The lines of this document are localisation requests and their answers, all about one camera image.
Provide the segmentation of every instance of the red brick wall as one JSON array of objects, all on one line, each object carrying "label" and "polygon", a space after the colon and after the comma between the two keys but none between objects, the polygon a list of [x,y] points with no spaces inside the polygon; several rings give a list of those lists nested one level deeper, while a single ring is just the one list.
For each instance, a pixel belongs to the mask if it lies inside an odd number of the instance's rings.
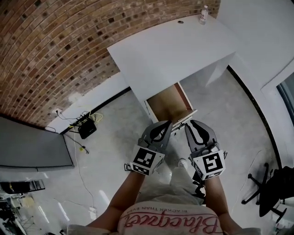
[{"label": "red brick wall", "polygon": [[3,0],[0,112],[38,126],[116,74],[107,47],[146,28],[199,14],[220,0]]}]

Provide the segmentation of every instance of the person's arm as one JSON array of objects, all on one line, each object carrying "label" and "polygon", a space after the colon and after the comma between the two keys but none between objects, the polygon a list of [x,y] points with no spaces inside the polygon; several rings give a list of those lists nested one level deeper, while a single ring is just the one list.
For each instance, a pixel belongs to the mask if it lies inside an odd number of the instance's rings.
[{"label": "person's arm", "polygon": [[135,203],[144,178],[143,174],[131,172],[113,196],[106,211],[88,227],[117,231],[120,216]]},{"label": "person's arm", "polygon": [[228,234],[234,233],[241,227],[231,218],[226,195],[219,177],[213,177],[205,181],[206,207],[212,209],[220,219],[221,229]]}]

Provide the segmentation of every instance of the t-shirt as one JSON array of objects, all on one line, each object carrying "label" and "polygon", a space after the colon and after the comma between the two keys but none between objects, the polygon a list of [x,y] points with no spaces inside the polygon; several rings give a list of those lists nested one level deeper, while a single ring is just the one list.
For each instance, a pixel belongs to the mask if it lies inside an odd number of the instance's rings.
[{"label": "t-shirt", "polygon": [[[211,209],[199,205],[144,201],[131,206],[120,217],[118,232],[70,225],[68,235],[218,235],[219,218]],[[260,229],[238,231],[238,235],[260,235]]]}]

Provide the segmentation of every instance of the wooden drawer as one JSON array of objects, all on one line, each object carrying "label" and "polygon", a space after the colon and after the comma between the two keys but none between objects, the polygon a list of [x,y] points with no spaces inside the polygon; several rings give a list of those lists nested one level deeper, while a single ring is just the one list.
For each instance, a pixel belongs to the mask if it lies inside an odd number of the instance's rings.
[{"label": "wooden drawer", "polygon": [[180,83],[152,96],[145,101],[145,105],[154,123],[171,120],[172,132],[184,127],[185,123],[197,112],[193,109]]}]

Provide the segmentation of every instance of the concrete floor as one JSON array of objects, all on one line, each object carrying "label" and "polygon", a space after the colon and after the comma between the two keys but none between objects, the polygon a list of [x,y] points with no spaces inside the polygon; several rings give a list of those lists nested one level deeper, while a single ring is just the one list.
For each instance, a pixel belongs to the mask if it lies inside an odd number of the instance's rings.
[{"label": "concrete floor", "polygon": [[[265,162],[276,166],[270,139],[257,111],[228,71],[206,88],[201,87],[194,76],[181,81],[181,85],[193,107],[198,109],[193,119],[214,129],[221,148],[228,152],[226,170],[220,178],[232,218],[241,227],[259,227],[263,229],[263,234],[268,234],[273,226],[271,215],[260,218],[256,200],[247,205],[241,204],[241,200],[256,189],[251,181],[246,181],[248,172],[261,179]],[[97,216],[104,212],[128,175],[124,171],[124,163],[129,161],[134,144],[151,123],[131,91],[103,107],[99,113],[104,118],[98,123],[95,133],[85,140],[75,135],[90,154],[81,152],[78,146],[75,151],[74,142],[66,138],[73,162],[77,166],[76,158],[79,167],[47,172],[49,179],[44,180],[46,190],[33,193],[36,206],[26,213],[34,215],[37,226],[44,233],[58,234],[67,224],[87,225],[93,219],[89,207],[96,208]],[[182,129],[170,139],[169,157],[173,160],[168,162],[176,162],[175,156],[188,158],[189,154]],[[188,173],[193,175],[192,166]],[[153,177],[168,183],[170,170],[167,165],[162,166]],[[94,203],[83,183],[93,195]],[[41,206],[47,219],[38,206]]]}]

